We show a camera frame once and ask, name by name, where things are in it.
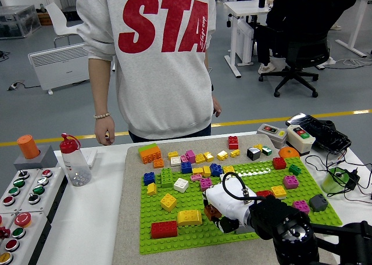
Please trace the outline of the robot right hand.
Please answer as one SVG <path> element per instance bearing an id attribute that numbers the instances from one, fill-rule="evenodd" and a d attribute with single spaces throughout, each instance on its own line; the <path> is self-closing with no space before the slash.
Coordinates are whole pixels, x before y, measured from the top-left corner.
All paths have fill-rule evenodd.
<path id="1" fill-rule="evenodd" d="M 203 199 L 207 200 L 223 217 L 212 219 L 213 223 L 222 233 L 237 231 L 237 234 L 255 232 L 250 224 L 249 206 L 254 203 L 250 201 L 244 204 L 244 201 L 231 197 L 223 189 L 222 183 L 216 184 L 203 192 Z"/>

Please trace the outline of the person's left hand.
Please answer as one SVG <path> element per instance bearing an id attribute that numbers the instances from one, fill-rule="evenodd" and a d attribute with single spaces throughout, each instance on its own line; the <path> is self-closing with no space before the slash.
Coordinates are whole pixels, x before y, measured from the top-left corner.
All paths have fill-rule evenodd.
<path id="1" fill-rule="evenodd" d="M 213 101 L 213 114 L 215 115 L 215 117 L 219 117 L 222 111 L 221 105 L 215 96 L 212 96 L 212 101 Z"/>

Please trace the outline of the person's right hand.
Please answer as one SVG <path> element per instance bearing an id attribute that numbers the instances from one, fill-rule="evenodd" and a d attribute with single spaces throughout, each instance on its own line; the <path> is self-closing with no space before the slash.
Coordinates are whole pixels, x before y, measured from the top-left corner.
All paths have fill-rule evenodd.
<path id="1" fill-rule="evenodd" d="M 95 120 L 95 136 L 99 144 L 107 146 L 115 141 L 115 123 L 111 116 Z"/>

